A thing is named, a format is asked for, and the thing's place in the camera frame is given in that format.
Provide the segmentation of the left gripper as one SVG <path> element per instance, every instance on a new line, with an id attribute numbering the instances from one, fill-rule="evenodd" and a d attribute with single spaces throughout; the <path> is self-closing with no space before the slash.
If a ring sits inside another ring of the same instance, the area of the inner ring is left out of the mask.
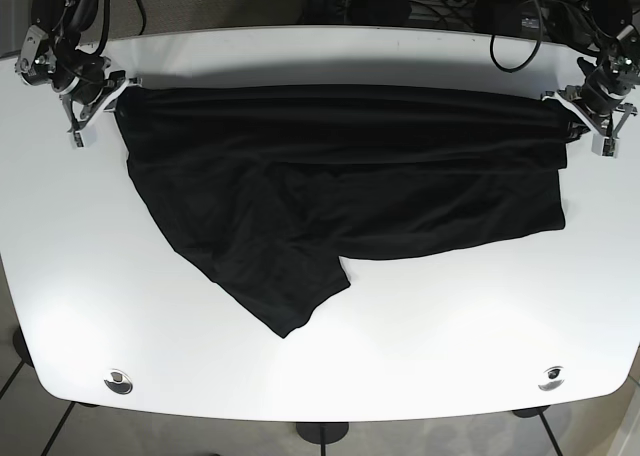
<path id="1" fill-rule="evenodd" d="M 591 62 L 578 58 L 576 62 L 584 76 L 582 84 L 547 91 L 541 100 L 572 113 L 570 139 L 579 139 L 586 133 L 617 139 L 626 120 L 638 114 L 637 108 L 625 100 L 639 85 L 639 60 L 597 58 Z"/>

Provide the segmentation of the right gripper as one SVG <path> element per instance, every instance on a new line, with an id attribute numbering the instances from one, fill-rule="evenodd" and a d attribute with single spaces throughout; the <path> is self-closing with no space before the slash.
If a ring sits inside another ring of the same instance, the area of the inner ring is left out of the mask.
<path id="1" fill-rule="evenodd" d="M 81 134 L 103 112 L 114 111 L 117 99 L 126 89 L 141 85 L 140 78 L 130 78 L 124 70 L 106 74 L 110 63 L 106 57 L 91 57 L 72 68 L 49 50 L 32 62 L 19 57 L 15 70 L 29 86 L 49 84 L 69 120 L 69 133 Z"/>

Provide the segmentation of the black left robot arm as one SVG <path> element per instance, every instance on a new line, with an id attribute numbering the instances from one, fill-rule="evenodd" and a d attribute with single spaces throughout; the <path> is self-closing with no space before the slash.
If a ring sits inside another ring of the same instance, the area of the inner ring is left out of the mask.
<path id="1" fill-rule="evenodd" d="M 639 31 L 630 0 L 538 0 L 552 4 L 544 22 L 549 35 L 580 54 L 584 76 L 551 95 L 614 146 L 636 107 L 625 99 L 639 85 Z"/>

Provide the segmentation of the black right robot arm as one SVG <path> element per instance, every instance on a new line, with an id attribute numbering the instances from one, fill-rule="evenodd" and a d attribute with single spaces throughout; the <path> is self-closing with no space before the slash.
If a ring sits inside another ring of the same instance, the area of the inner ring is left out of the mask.
<path id="1" fill-rule="evenodd" d="M 110 29 L 111 0 L 34 0 L 32 25 L 27 30 L 15 71 L 29 86 L 48 84 L 58 95 L 70 122 L 75 145 L 84 146 L 82 133 L 105 111 L 112 111 L 119 96 L 139 86 L 123 70 L 109 72 L 111 60 L 103 55 Z M 103 10 L 98 46 L 87 53 L 78 48 L 82 33 Z"/>

